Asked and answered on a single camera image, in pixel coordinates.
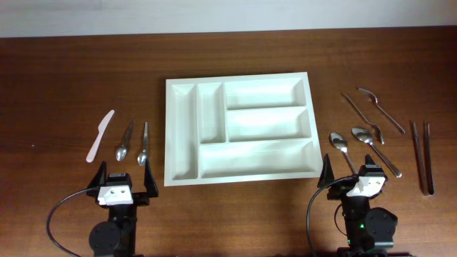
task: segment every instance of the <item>metal spoon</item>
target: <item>metal spoon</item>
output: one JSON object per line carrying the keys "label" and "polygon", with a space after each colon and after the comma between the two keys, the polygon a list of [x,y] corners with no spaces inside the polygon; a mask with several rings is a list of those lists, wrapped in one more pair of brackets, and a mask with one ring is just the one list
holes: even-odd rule
{"label": "metal spoon", "polygon": [[381,141],[382,144],[384,144],[384,137],[383,137],[383,133],[381,132],[381,128],[379,128],[378,125],[374,124],[374,123],[371,123],[367,118],[365,118],[365,116],[362,114],[362,112],[357,108],[357,106],[355,105],[354,102],[352,102],[352,100],[349,98],[349,96],[347,96],[346,94],[343,94],[341,93],[344,98],[346,100],[348,100],[348,102],[352,105],[352,107],[354,108],[354,110],[357,111],[358,115],[368,124],[370,124],[370,126],[372,126],[376,132],[378,133],[379,135],[379,141]]}
{"label": "metal spoon", "polygon": [[128,144],[131,138],[131,132],[134,129],[134,121],[130,121],[129,127],[127,128],[126,135],[124,136],[124,140],[119,148],[116,149],[116,160],[122,161],[126,158],[127,151],[128,151]]}
{"label": "metal spoon", "polygon": [[370,131],[365,128],[361,127],[353,127],[352,128],[352,134],[360,141],[367,143],[371,146],[371,148],[381,157],[381,159],[384,161],[384,163],[387,165],[387,167],[393,172],[393,174],[397,177],[401,177],[401,172],[393,165],[380,151],[379,149],[374,145],[373,143],[373,138],[371,137]]}
{"label": "metal spoon", "polygon": [[146,159],[148,154],[146,149],[148,148],[148,123],[144,123],[144,135],[143,135],[143,152],[138,155],[138,164],[144,166],[146,164]]}
{"label": "metal spoon", "polygon": [[348,142],[347,140],[340,134],[333,132],[330,134],[330,142],[335,146],[337,149],[343,152],[344,157],[346,157],[346,160],[349,163],[349,166],[351,167],[351,170],[354,174],[357,174],[356,169],[354,168],[354,165],[352,164],[352,161],[349,158],[348,155]]}

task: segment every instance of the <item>teaspoon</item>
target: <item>teaspoon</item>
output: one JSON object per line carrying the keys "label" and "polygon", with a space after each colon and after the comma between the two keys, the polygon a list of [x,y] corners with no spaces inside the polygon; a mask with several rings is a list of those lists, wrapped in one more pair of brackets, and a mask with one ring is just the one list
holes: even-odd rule
{"label": "teaspoon", "polygon": [[352,164],[352,161],[349,158],[348,155],[348,142],[347,140],[340,134],[333,132],[330,134],[330,142],[335,146],[337,149],[343,152],[344,157],[346,157],[346,160],[349,163],[349,166],[351,167],[351,170],[354,174],[357,174],[356,169],[354,168],[354,165]]}
{"label": "teaspoon", "polygon": [[384,163],[387,165],[387,167],[393,172],[393,174],[397,177],[401,177],[401,172],[398,170],[395,165],[393,165],[387,157],[385,157],[379,149],[374,145],[373,143],[373,138],[371,137],[370,131],[365,128],[361,127],[353,127],[352,128],[352,134],[360,141],[367,143],[371,146],[371,148],[381,157],[381,159],[384,161]]}

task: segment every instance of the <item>white wall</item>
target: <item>white wall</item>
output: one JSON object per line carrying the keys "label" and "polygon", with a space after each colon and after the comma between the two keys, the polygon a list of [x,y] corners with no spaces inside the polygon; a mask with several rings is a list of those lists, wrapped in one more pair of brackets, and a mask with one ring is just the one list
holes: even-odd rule
{"label": "white wall", "polygon": [[456,24],[457,0],[0,0],[0,37]]}

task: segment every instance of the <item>fork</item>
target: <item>fork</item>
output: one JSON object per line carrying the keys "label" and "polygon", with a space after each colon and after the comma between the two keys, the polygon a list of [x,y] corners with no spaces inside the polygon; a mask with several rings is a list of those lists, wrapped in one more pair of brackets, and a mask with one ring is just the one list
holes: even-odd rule
{"label": "fork", "polygon": [[378,104],[378,98],[373,94],[371,93],[370,91],[366,90],[366,89],[361,89],[361,88],[357,88],[360,92],[363,92],[365,94],[367,94],[368,96],[370,96],[373,104],[378,107],[379,111],[381,111],[390,121],[392,121],[393,125],[395,125],[395,127],[398,128],[398,130],[401,132],[401,133],[405,133],[405,130],[400,126],[400,124],[398,124],[390,115],[388,115],[386,113],[386,111],[384,111]]}

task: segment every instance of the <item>white cutlery tray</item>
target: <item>white cutlery tray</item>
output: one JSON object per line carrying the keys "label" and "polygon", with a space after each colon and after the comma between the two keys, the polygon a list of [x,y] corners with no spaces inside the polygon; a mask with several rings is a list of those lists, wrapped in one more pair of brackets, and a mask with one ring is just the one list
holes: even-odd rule
{"label": "white cutlery tray", "polygon": [[165,186],[319,177],[306,73],[166,81]]}

